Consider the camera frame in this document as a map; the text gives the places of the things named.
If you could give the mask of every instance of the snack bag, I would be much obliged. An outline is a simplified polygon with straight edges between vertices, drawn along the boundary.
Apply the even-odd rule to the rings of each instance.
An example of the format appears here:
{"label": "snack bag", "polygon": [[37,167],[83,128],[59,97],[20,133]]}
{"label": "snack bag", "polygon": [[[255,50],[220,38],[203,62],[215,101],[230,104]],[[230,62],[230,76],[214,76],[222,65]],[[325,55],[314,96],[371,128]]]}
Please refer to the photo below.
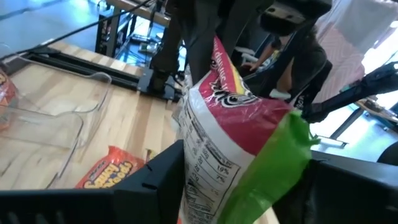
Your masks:
{"label": "snack bag", "polygon": [[182,224],[252,224],[298,181],[317,142],[299,112],[254,96],[215,38],[210,71],[178,115]]}
{"label": "snack bag", "polygon": [[76,188],[99,189],[108,188],[144,166],[144,160],[130,155],[128,152],[109,146],[108,155],[100,159],[79,181]]}
{"label": "snack bag", "polygon": [[16,87],[0,68],[0,131],[7,129],[11,123],[12,113],[7,107],[17,108]]}

